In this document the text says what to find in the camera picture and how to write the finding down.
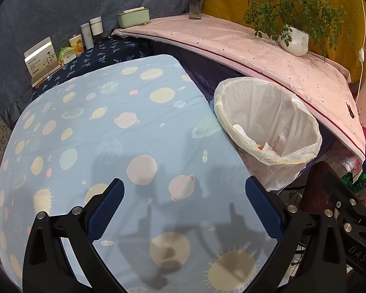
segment planet print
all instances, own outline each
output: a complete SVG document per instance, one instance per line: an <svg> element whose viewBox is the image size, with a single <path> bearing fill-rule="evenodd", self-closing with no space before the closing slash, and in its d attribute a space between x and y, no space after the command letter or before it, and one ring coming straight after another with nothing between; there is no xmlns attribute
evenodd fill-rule
<svg viewBox="0 0 366 293"><path fill-rule="evenodd" d="M213 117L206 117L191 131L191 137L193 139L201 139L203 137L212 136L218 131L221 131L221 127L217 120Z"/></svg>
<svg viewBox="0 0 366 293"><path fill-rule="evenodd" d="M84 198L84 203L87 204L90 201L90 199L92 198L92 196L102 194L106 190L107 187L108 187L107 184L93 185L86 193L85 198Z"/></svg>
<svg viewBox="0 0 366 293"><path fill-rule="evenodd" d="M0 192L0 207L4 205L4 191Z"/></svg>
<svg viewBox="0 0 366 293"><path fill-rule="evenodd" d="M76 84L72 84L69 87L67 87L67 89L65 89L65 90L66 91L71 91L75 86L76 86Z"/></svg>
<svg viewBox="0 0 366 293"><path fill-rule="evenodd" d="M7 237L5 236L4 232L0 232L0 240L1 240L1 245L3 246L3 248L7 249Z"/></svg>
<svg viewBox="0 0 366 293"><path fill-rule="evenodd" d="M209 287L221 292L239 292L243 290L256 275L256 262L244 250L228 250L217 255L209 271L205 272Z"/></svg>
<svg viewBox="0 0 366 293"><path fill-rule="evenodd" d="M102 242L100 242L100 244L102 246L112 246L113 244L115 244L115 241L103 240Z"/></svg>
<svg viewBox="0 0 366 293"><path fill-rule="evenodd" d="M89 93L86 97L85 100L92 100L96 97L96 93Z"/></svg>
<svg viewBox="0 0 366 293"><path fill-rule="evenodd" d="M23 272L22 272L22 269L19 265L18 260L16 259L16 257L14 255L10 256L10 262L11 262L12 269L14 270L14 273L16 274L16 276L19 279L22 279Z"/></svg>
<svg viewBox="0 0 366 293"><path fill-rule="evenodd" d="M141 73L140 78L143 80L153 80L159 78L163 74L160 68L151 68Z"/></svg>
<svg viewBox="0 0 366 293"><path fill-rule="evenodd" d="M39 127L41 126L41 123L40 122L38 122L37 124L36 124L36 126L34 127L34 132L35 131L37 131L38 129L39 129Z"/></svg>
<svg viewBox="0 0 366 293"><path fill-rule="evenodd" d="M172 100L175 96L175 91L168 87L159 88L149 95L149 98L157 103L164 104L170 100Z"/></svg>
<svg viewBox="0 0 366 293"><path fill-rule="evenodd" d="M174 107L175 108L183 108L185 104L186 104L185 101L179 100L179 101L177 101L177 102L174 103Z"/></svg>
<svg viewBox="0 0 366 293"><path fill-rule="evenodd" d="M10 210L7 207L5 207L4 208L4 220L8 219L9 214L10 214Z"/></svg>
<svg viewBox="0 0 366 293"><path fill-rule="evenodd" d="M48 135L49 133L51 133L54 128L56 127L56 121L54 120L50 120L48 123L46 123L46 125L43 127L42 129L42 134L43 135Z"/></svg>
<svg viewBox="0 0 366 293"><path fill-rule="evenodd" d="M8 159L6 159L3 163L3 165L1 166L1 168L3 169L3 171L6 171L8 168Z"/></svg>
<svg viewBox="0 0 366 293"><path fill-rule="evenodd" d="M178 268L190 256L190 242L178 232L164 232L152 239L149 255L160 268Z"/></svg>
<svg viewBox="0 0 366 293"><path fill-rule="evenodd" d="M137 69L138 69L137 66L126 67L126 68L121 70L121 74L123 74L123 75L133 74L137 71Z"/></svg>
<svg viewBox="0 0 366 293"><path fill-rule="evenodd" d="M73 77L72 79L68 80L68 82L74 82L79 77Z"/></svg>
<svg viewBox="0 0 366 293"><path fill-rule="evenodd" d="M45 106L42 109L42 113L47 112L50 107L51 107L51 102L48 102L47 104L45 104Z"/></svg>
<svg viewBox="0 0 366 293"><path fill-rule="evenodd" d="M126 169L129 179L137 185L148 185L153 181L156 172L157 163L147 154L133 158Z"/></svg>
<svg viewBox="0 0 366 293"><path fill-rule="evenodd" d="M107 107L98 108L92 113L92 116L90 116L89 119L93 120L93 119L101 118L102 116L104 116L106 111L107 111Z"/></svg>
<svg viewBox="0 0 366 293"><path fill-rule="evenodd" d="M20 189L26 182L26 175L19 175L14 182L14 189Z"/></svg>
<svg viewBox="0 0 366 293"><path fill-rule="evenodd" d="M195 188L195 176L178 175L174 177L168 185L168 190L171 193L171 200L177 201L189 197Z"/></svg>
<svg viewBox="0 0 366 293"><path fill-rule="evenodd" d="M15 154L18 155L24 148L24 140L20 141L15 149Z"/></svg>
<svg viewBox="0 0 366 293"><path fill-rule="evenodd" d="M102 141L96 149L95 156L102 164L113 164L122 155L122 144L116 139Z"/></svg>
<svg viewBox="0 0 366 293"><path fill-rule="evenodd" d="M38 175L42 171L42 167L43 167L43 159L42 157L38 156L31 164L31 172L34 175Z"/></svg>
<svg viewBox="0 0 366 293"><path fill-rule="evenodd" d="M74 93L73 91L71 93L66 94L63 98L62 101L64 103L67 103L68 101L72 100L73 97L76 95L76 93Z"/></svg>
<svg viewBox="0 0 366 293"><path fill-rule="evenodd" d="M24 123L23 129L27 129L34 121L34 115L32 115L30 118L26 120Z"/></svg>
<svg viewBox="0 0 366 293"><path fill-rule="evenodd" d="M150 293L147 288L143 288L142 286L129 288L127 291L128 293Z"/></svg>
<svg viewBox="0 0 366 293"><path fill-rule="evenodd" d="M51 204L53 195L51 194L49 188L41 188L33 196L34 201L34 212L38 214L40 211L45 211L50 214Z"/></svg>
<svg viewBox="0 0 366 293"><path fill-rule="evenodd" d="M100 92L103 94L108 94L112 91L114 91L118 87L117 82L108 82L102 86L102 89L100 89Z"/></svg>
<svg viewBox="0 0 366 293"><path fill-rule="evenodd" d="M67 138L69 138L73 133L72 128L65 129L63 133L61 134L61 141L65 141Z"/></svg>
<svg viewBox="0 0 366 293"><path fill-rule="evenodd" d="M60 156L60 167L63 170L70 169L77 161L77 151L73 147L64 151Z"/></svg>
<svg viewBox="0 0 366 293"><path fill-rule="evenodd" d="M30 110L26 111L23 116L22 116L22 120L26 120L26 118L29 116L30 114Z"/></svg>
<svg viewBox="0 0 366 293"><path fill-rule="evenodd" d="M84 109L76 107L76 108L72 108L72 109L66 111L65 113L63 113L61 118L73 119L73 118L76 118L76 117L82 115L83 113L84 113Z"/></svg>
<svg viewBox="0 0 366 293"><path fill-rule="evenodd" d="M182 75L180 78L185 82L192 82L191 78L188 75Z"/></svg>
<svg viewBox="0 0 366 293"><path fill-rule="evenodd" d="M122 129L126 129L132 125L137 125L140 121L137 119L137 115L133 112L123 112L119 117L114 119L114 123Z"/></svg>

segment tissue box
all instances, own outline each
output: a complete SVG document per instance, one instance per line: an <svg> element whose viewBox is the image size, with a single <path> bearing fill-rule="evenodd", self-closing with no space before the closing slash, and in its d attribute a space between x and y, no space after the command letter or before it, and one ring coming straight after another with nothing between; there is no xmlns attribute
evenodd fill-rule
<svg viewBox="0 0 366 293"><path fill-rule="evenodd" d="M76 58L76 52L72 47L65 47L61 49L59 60L63 64L69 63L71 60L74 60Z"/></svg>
<svg viewBox="0 0 366 293"><path fill-rule="evenodd" d="M123 11L121 14L118 14L118 22L122 28L149 23L149 9L142 7Z"/></svg>

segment white bottle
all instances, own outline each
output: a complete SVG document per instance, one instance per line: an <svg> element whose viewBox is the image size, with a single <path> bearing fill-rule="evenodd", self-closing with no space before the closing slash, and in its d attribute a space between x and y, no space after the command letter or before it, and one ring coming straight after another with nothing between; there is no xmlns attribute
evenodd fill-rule
<svg viewBox="0 0 366 293"><path fill-rule="evenodd" d="M80 25L81 32L83 34L83 39L85 43L85 48L88 50L90 48L94 47L94 41L92 40L92 33L91 29L89 27L89 23L85 23L83 25Z"/></svg>

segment blue comforter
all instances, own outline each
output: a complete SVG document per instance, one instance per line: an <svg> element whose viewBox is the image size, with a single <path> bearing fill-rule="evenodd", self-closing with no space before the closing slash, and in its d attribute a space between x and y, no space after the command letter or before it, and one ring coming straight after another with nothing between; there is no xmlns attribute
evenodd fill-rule
<svg viewBox="0 0 366 293"><path fill-rule="evenodd" d="M228 140L172 56L115 64L48 90L22 114L0 169L6 273L21 287L36 213L84 206L117 177L124 199L93 245L129 293L242 290L276 241L245 195L249 172Z"/></svg>

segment plastic trash bag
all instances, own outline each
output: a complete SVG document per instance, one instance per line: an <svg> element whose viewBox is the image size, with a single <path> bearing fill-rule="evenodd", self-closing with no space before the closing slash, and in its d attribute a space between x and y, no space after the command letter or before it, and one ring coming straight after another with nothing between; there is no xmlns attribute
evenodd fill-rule
<svg viewBox="0 0 366 293"><path fill-rule="evenodd" d="M274 82L224 80L214 93L214 112L268 191L289 185L320 150L317 120L295 94Z"/></svg>

